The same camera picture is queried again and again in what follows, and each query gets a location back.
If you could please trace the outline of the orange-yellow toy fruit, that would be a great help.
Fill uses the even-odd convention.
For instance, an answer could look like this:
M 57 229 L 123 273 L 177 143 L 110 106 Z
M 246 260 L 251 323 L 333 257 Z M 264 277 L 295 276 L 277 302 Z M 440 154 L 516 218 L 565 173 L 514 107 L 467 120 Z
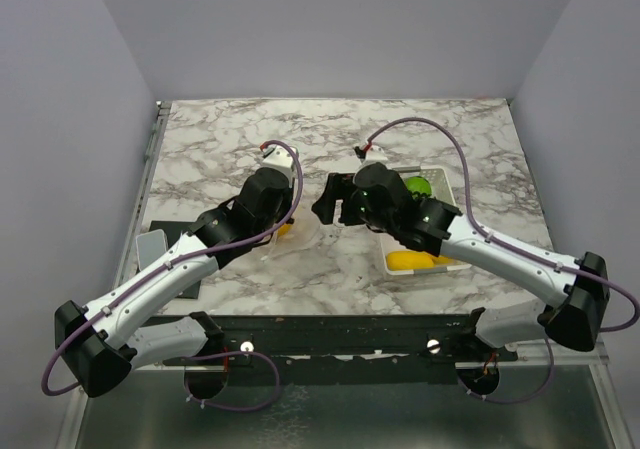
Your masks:
M 290 230 L 292 229 L 293 225 L 292 224 L 284 224 L 283 226 L 281 226 L 278 231 L 277 231 L 277 236 L 278 237 L 284 237 L 286 236 Z

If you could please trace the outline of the clear dotted zip bag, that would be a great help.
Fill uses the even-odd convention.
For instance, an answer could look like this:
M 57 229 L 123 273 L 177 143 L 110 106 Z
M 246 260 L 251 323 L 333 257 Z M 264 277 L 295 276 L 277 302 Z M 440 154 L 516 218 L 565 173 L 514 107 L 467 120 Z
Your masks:
M 310 208 L 298 208 L 292 216 L 290 232 L 284 237 L 274 239 L 266 246 L 265 253 L 260 257 L 262 263 L 279 261 L 311 249 L 321 240 L 323 225 Z

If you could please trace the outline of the white perforated basket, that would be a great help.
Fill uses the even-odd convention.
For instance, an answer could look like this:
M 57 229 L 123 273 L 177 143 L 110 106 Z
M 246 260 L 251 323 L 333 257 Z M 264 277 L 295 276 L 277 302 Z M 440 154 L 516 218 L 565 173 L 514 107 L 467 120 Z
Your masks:
M 412 177 L 425 179 L 431 187 L 431 195 L 441 202 L 458 206 L 446 170 L 441 166 L 405 166 L 395 170 L 403 180 Z M 379 234 L 379 267 L 388 279 L 422 277 L 465 270 L 469 264 L 444 256 L 432 257 L 425 252 L 409 251 L 387 234 Z

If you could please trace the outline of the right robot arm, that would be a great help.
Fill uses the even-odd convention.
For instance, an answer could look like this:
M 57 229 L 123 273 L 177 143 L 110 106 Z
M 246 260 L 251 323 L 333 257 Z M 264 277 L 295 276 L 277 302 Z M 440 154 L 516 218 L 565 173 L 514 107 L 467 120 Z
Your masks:
M 407 249 L 471 264 L 533 294 L 524 303 L 471 313 L 470 328 L 459 336 L 469 359 L 543 338 L 580 352 L 595 347 L 609 301 L 606 264 L 596 254 L 575 259 L 513 238 L 500 243 L 474 228 L 457 207 L 412 195 L 400 174 L 382 163 L 354 174 L 329 174 L 312 211 L 324 225 L 366 225 Z

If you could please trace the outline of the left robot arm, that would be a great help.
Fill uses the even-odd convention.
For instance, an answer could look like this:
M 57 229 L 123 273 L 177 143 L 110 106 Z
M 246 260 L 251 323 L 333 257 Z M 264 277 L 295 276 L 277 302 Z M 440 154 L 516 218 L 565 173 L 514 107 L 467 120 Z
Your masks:
M 117 387 L 144 351 L 138 329 L 189 286 L 223 269 L 292 216 L 303 188 L 300 167 L 261 167 L 240 193 L 202 213 L 159 259 L 122 286 L 84 306 L 69 300 L 54 313 L 54 360 L 63 360 L 90 397 Z

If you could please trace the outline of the green striped toy watermelon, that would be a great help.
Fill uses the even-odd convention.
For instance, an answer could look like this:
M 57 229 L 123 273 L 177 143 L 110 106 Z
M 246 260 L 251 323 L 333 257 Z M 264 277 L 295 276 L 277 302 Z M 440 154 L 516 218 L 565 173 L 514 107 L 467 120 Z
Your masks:
M 422 176 L 412 176 L 405 179 L 404 182 L 414 198 L 431 197 L 433 194 L 430 182 Z

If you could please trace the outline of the yellow toy banana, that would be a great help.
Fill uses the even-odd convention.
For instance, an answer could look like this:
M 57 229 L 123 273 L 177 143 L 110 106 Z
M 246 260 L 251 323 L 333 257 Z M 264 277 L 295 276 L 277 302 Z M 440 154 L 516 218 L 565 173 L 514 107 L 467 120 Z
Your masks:
M 436 266 L 433 257 L 425 252 L 393 251 L 385 258 L 390 271 L 430 270 Z

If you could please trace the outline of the yellow toy lemon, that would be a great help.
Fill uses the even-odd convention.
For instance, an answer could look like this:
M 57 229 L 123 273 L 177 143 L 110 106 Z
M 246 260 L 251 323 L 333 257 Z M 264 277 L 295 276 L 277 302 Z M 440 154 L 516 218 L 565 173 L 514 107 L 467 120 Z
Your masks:
M 452 265 L 457 263 L 455 259 L 442 256 L 442 255 L 440 256 L 431 255 L 431 259 L 433 260 L 435 265 L 440 265 L 440 266 Z

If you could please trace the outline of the grey rectangular box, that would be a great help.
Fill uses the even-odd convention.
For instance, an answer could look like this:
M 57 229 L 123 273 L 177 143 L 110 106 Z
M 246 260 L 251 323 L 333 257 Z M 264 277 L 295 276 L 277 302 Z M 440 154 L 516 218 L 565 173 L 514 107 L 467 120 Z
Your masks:
M 143 271 L 167 251 L 166 234 L 162 229 L 139 234 L 135 239 L 135 248 L 138 270 Z

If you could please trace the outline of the black metal base rail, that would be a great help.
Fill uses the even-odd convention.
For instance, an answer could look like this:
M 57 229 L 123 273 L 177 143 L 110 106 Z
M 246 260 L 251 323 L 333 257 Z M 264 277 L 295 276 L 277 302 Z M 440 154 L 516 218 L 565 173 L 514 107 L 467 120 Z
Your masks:
M 456 366 L 480 369 L 492 349 L 472 333 L 467 315 L 215 315 L 224 348 L 250 342 L 268 356 L 285 384 L 454 384 Z

